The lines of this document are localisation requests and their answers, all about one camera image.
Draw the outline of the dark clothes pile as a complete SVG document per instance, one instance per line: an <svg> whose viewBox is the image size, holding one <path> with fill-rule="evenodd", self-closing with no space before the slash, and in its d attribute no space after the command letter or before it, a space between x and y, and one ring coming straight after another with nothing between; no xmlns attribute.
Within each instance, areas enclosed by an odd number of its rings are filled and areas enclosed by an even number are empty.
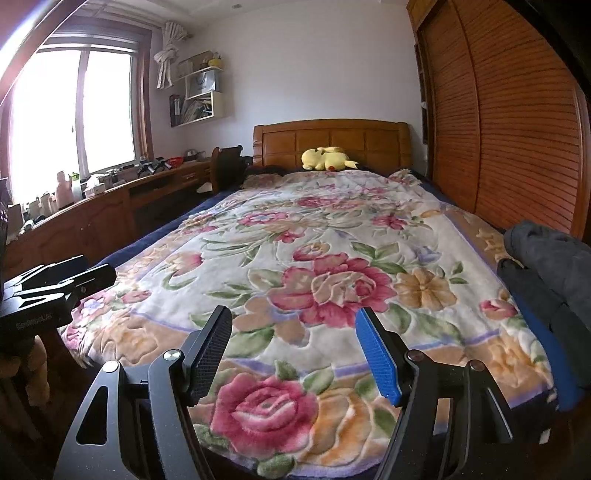
<svg viewBox="0 0 591 480"><path fill-rule="evenodd" d="M504 233L497 275L561 345L577 383L590 385L590 247L524 220Z"/></svg>

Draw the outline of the wooden wardrobe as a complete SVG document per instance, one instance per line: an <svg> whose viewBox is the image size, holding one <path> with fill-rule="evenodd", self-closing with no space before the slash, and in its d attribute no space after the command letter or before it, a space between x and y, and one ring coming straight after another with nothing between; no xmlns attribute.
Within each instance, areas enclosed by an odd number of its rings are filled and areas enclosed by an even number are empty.
<svg viewBox="0 0 591 480"><path fill-rule="evenodd" d="M590 238L590 104L506 1L411 1L429 176L508 229L530 220Z"/></svg>

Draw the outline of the white wall shelf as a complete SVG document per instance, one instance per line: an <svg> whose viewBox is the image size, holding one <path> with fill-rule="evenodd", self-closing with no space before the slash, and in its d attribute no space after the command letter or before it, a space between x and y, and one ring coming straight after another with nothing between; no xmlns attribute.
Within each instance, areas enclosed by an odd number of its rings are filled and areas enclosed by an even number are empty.
<svg viewBox="0 0 591 480"><path fill-rule="evenodd" d="M219 67L210 66L181 79L183 92L169 96L172 128L201 123L225 116Z"/></svg>

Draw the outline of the wooden chair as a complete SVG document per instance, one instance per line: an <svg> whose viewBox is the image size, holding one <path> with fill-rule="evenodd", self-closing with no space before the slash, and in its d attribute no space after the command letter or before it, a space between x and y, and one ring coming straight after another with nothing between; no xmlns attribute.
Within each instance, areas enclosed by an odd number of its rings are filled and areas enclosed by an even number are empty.
<svg viewBox="0 0 591 480"><path fill-rule="evenodd" d="M252 157L242 155L242 145L215 147L211 153L211 186L214 193L240 185L252 166Z"/></svg>

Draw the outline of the wooden headboard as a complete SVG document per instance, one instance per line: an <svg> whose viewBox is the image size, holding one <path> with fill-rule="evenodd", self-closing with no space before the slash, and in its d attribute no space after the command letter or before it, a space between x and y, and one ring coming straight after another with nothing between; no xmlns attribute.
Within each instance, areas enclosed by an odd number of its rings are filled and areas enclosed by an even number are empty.
<svg viewBox="0 0 591 480"><path fill-rule="evenodd" d="M366 119L300 120L253 128L253 164L301 168L301 155L315 147L339 147L360 167L383 176L413 166L410 126Z"/></svg>

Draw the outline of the wooden desk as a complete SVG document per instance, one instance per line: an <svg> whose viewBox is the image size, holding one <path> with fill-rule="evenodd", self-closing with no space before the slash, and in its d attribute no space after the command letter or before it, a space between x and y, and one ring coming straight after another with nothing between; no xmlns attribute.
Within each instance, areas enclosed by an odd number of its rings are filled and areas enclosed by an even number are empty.
<svg viewBox="0 0 591 480"><path fill-rule="evenodd" d="M83 255L95 264L204 201L211 163L193 161L114 187L40 222L9 243L3 275Z"/></svg>

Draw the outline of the tied white curtain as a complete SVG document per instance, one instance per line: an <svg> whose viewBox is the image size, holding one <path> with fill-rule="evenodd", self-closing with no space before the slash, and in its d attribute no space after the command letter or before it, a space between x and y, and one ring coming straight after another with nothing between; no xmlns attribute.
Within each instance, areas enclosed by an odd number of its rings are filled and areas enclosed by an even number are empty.
<svg viewBox="0 0 591 480"><path fill-rule="evenodd" d="M153 59L158 65L158 78L156 88L164 90L173 85L172 64L178 55L178 44L189 37L183 25L175 21L167 21L162 29L162 48Z"/></svg>

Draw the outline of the window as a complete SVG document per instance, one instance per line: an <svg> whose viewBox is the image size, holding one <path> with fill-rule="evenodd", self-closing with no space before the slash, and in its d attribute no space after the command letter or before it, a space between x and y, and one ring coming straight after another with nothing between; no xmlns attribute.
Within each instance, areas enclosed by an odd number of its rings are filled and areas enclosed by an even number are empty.
<svg viewBox="0 0 591 480"><path fill-rule="evenodd" d="M151 35L84 24L51 35L9 94L1 159L12 197L55 192L59 175L86 179L151 152Z"/></svg>

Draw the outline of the blue cloth on bed edge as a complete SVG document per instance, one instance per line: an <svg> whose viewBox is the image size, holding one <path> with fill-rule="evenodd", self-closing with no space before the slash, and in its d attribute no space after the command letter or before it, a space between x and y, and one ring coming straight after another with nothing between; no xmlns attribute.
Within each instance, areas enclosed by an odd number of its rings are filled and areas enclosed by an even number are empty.
<svg viewBox="0 0 591 480"><path fill-rule="evenodd" d="M551 291L514 293L513 298L546 352L560 410L573 409L590 385L590 331Z"/></svg>

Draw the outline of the floral bed blanket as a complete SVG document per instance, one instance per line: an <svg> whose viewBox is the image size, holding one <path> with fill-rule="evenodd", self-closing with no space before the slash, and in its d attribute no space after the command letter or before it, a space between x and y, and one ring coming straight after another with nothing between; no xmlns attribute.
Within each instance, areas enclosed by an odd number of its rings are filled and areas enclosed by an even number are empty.
<svg viewBox="0 0 591 480"><path fill-rule="evenodd" d="M498 231L407 171L255 175L136 248L61 336L80 362L138 365L228 307L228 347L190 412L200 443L266 479L358 476L399 414L356 339L363 308L435 361L484 362L539 430L554 379L497 278L505 257Z"/></svg>

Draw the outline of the yellow plush toy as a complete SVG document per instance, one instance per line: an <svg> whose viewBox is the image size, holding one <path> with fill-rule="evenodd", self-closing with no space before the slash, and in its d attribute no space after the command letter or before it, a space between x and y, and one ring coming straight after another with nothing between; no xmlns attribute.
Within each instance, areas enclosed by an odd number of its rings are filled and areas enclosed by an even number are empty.
<svg viewBox="0 0 591 480"><path fill-rule="evenodd" d="M335 172L358 168L358 163L349 159L345 151L339 147L308 149L301 154L301 164L303 164L304 170L308 171Z"/></svg>

